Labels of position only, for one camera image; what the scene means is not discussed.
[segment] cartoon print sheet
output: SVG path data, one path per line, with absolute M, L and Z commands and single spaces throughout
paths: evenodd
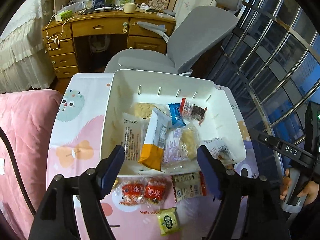
M 56 174 L 62 174 L 66 178 L 78 176 L 99 163 L 101 132 L 112 77 L 112 73 L 80 73 L 71 79 L 52 130 L 47 162 L 47 187 Z M 216 87 L 226 92 L 247 150 L 246 159 L 238 163 L 235 169 L 243 176 L 255 178 L 258 176 L 258 168 L 243 117 L 231 91 L 226 87 Z M 177 206 L 182 229 L 174 234 L 161 236 L 156 215 L 142 214 L 139 206 L 120 205 L 119 197 L 110 194 L 101 201 L 101 205 L 108 223 L 116 226 L 112 231 L 117 239 L 192 239 L 194 236 L 192 232 L 206 236 L 220 201 L 212 201 L 214 197 L 209 195 L 183 200 L 176 204 L 170 177 L 167 180 L 171 187 L 163 208 Z M 76 197 L 74 203 L 81 239 L 89 240 L 80 202 Z M 246 198 L 241 202 L 240 219 L 234 236 L 238 236 L 241 232 L 243 221 L 241 216 L 244 217 L 245 206 Z

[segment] cup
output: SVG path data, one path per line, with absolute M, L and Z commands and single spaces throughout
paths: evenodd
M 124 13 L 134 13 L 136 11 L 137 4 L 136 3 L 125 3 L 123 12 Z

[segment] white plastic basket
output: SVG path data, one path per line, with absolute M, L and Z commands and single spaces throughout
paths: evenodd
M 223 138 L 235 156 L 233 161 L 223 161 L 224 165 L 239 163 L 246 157 L 243 139 L 233 110 L 223 90 L 217 90 L 213 81 L 175 74 L 142 70 L 118 70 L 111 84 L 104 119 L 100 159 L 107 158 L 116 144 L 121 144 L 123 128 L 117 125 L 122 113 L 129 111 L 136 102 L 169 104 L 180 103 L 186 98 L 197 106 L 207 107 L 201 126 L 198 128 L 200 140 Z M 196 160 L 183 165 L 183 168 L 166 170 L 167 175 L 199 171 Z M 124 161 L 120 177 L 153 176 L 163 172 L 148 169 L 136 161 Z

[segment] gray office chair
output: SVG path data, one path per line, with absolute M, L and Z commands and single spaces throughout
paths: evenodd
M 234 13 L 242 8 L 242 0 L 216 0 L 229 11 L 213 6 L 194 8 L 181 25 L 168 37 L 166 29 L 146 22 L 137 22 L 158 33 L 167 42 L 167 55 L 144 49 L 125 49 L 109 61 L 105 73 L 119 69 L 148 70 L 190 75 L 199 57 L 225 38 L 237 25 Z

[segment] chair seat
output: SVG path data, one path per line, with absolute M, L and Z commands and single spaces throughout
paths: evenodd
M 119 69 L 147 70 L 177 74 L 174 63 L 159 52 L 146 49 L 125 49 L 109 61 L 105 73 L 114 73 Z

